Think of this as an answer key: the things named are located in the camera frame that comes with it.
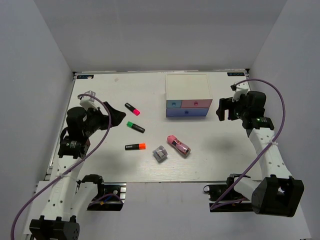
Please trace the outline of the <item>orange highlighter marker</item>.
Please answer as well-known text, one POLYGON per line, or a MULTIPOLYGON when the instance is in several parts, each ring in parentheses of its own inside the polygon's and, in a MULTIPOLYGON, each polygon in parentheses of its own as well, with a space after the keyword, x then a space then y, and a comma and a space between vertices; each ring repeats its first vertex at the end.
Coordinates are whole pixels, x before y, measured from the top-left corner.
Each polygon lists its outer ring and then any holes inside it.
POLYGON ((146 149, 146 144, 145 143, 128 144, 128 145, 124 146, 124 149, 126 151, 145 150, 146 149))

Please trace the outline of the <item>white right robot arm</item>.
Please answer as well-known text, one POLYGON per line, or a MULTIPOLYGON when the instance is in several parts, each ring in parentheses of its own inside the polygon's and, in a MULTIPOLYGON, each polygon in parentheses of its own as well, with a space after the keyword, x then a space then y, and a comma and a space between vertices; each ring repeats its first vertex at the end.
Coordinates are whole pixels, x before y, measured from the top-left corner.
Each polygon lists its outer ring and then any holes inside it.
POLYGON ((219 203, 226 195, 236 200, 240 196, 251 202, 257 215, 293 217, 304 192, 304 184, 295 179, 287 169, 276 144, 274 125, 264 115, 266 95, 259 91, 237 93, 233 97, 221 98, 216 114, 220 121, 241 120, 242 127, 256 151, 254 163, 261 168, 262 180, 255 182, 247 177, 248 170, 233 175, 233 182, 214 202, 211 210, 222 206, 219 203))

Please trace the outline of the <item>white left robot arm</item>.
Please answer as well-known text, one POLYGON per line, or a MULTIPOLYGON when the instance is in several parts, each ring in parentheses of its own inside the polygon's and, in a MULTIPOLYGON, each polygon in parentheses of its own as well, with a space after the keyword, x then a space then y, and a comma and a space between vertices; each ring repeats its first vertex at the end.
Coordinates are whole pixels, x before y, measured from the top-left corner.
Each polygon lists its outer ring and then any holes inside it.
POLYGON ((79 220, 93 200, 105 196, 103 177, 97 174, 78 175, 90 148, 90 136, 98 130, 118 126, 126 113, 104 102, 107 114, 91 100, 67 111, 66 128, 60 135, 57 181, 50 188, 47 203, 38 219, 30 222, 29 230, 36 240, 77 240, 79 220))

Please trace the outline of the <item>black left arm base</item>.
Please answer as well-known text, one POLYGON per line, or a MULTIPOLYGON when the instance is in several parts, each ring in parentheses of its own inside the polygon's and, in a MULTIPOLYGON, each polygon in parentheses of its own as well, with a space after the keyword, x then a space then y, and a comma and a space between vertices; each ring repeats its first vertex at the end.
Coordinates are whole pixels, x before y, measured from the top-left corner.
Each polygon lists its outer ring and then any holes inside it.
POLYGON ((87 207, 88 211, 119 212, 122 210, 127 192, 126 183, 103 183, 102 190, 87 207))

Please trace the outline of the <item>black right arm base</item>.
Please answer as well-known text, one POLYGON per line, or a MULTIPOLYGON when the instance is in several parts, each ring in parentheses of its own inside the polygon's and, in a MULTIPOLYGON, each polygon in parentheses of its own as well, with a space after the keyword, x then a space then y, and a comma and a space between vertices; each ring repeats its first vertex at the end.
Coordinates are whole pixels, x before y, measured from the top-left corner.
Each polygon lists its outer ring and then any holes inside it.
MULTIPOLYGON (((209 196, 209 207, 211 207, 218 198, 227 189, 226 184, 207 184, 203 187, 203 193, 209 196)), ((240 193, 231 190, 218 204, 234 201, 215 209, 211 209, 211 213, 242 213, 253 212, 251 201, 246 199, 240 193)))

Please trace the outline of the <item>pink highlighter marker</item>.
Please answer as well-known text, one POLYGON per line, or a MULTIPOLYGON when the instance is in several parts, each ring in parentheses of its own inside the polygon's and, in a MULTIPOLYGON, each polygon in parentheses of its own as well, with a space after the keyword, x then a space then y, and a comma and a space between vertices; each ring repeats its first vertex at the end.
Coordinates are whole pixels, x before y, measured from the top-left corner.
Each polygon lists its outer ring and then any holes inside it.
POLYGON ((134 106, 132 106, 131 104, 129 104, 128 102, 126 102, 124 104, 124 106, 131 111, 134 115, 139 116, 140 115, 140 111, 138 109, 136 109, 134 106))

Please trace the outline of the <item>green highlighter marker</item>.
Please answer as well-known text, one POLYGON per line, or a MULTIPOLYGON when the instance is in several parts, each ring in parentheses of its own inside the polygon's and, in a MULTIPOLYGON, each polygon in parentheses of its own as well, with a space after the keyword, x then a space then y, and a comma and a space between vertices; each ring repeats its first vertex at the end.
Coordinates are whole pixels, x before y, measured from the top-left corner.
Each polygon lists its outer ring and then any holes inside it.
POLYGON ((145 129, 143 127, 141 127, 141 126, 139 126, 139 125, 137 125, 137 124, 135 124, 135 123, 133 123, 131 121, 128 121, 126 123, 126 126, 131 128, 131 129, 133 129, 133 130, 135 130, 135 131, 137 131, 137 132, 139 132, 139 133, 142 133, 142 134, 145 132, 145 129))

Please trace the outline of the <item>white pastel drawer box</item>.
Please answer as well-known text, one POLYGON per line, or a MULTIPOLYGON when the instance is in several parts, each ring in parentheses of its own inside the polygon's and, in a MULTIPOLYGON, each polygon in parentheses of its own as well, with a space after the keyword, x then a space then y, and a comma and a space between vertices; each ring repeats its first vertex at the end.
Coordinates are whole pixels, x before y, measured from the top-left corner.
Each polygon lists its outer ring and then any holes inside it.
POLYGON ((205 117, 213 101, 207 75, 166 75, 165 101, 167 117, 205 117))

